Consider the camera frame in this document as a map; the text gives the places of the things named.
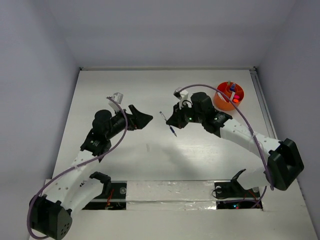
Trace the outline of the black capped white marker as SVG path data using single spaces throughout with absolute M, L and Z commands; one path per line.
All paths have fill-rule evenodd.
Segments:
M 231 92 L 231 96 L 230 96 L 230 98 L 229 98 L 229 101 L 230 101 L 230 102 L 233 101 L 235 94 L 236 94 L 235 91 L 232 91 L 232 92 Z

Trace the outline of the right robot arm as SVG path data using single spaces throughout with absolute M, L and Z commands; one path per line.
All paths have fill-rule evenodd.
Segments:
M 271 186 L 285 191 L 303 171 L 304 164 L 293 140 L 280 141 L 252 132 L 231 115 L 217 110 L 206 93 L 188 94 L 186 90 L 174 93 L 179 101 L 173 106 L 167 125 L 183 129 L 188 123 L 201 124 L 208 133 L 231 141 L 266 162 L 266 166 L 250 173 L 241 169 L 231 179 L 230 190 L 235 196 L 255 187 Z

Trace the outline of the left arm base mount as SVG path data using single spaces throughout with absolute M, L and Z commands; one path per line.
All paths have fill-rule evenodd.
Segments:
M 116 181 L 111 183 L 109 195 L 99 195 L 91 200 L 83 210 L 126 210 L 127 209 L 127 182 Z

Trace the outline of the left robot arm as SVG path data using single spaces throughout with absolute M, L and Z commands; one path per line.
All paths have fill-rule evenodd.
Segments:
M 116 148 L 111 139 L 119 133 L 141 130 L 153 119 L 133 105 L 129 105 L 130 113 L 119 105 L 113 109 L 114 114 L 106 109 L 95 113 L 92 128 L 71 167 L 52 178 L 30 200 L 27 229 L 40 232 L 41 240 L 63 239 L 79 211 L 95 197 L 111 194 L 110 176 L 97 171 L 105 155 Z

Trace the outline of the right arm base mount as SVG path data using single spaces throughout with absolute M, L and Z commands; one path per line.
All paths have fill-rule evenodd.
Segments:
M 245 171 L 240 170 L 231 180 L 223 180 L 214 183 L 211 192 L 216 200 L 218 210 L 238 210 L 238 209 L 262 209 L 261 203 L 255 205 L 261 197 L 260 190 L 254 192 L 254 189 L 245 190 L 238 182 L 239 176 Z

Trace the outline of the blue ballpoint pen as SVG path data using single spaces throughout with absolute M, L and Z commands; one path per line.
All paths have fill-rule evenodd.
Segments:
M 162 111 L 159 112 L 159 114 L 162 116 L 162 118 L 164 119 L 165 121 L 165 124 L 169 127 L 170 131 L 172 132 L 172 134 L 175 136 L 175 137 L 178 137 L 175 130 L 173 129 L 173 127 L 169 124 L 167 124 L 167 118 L 165 117 L 165 115 L 163 114 Z

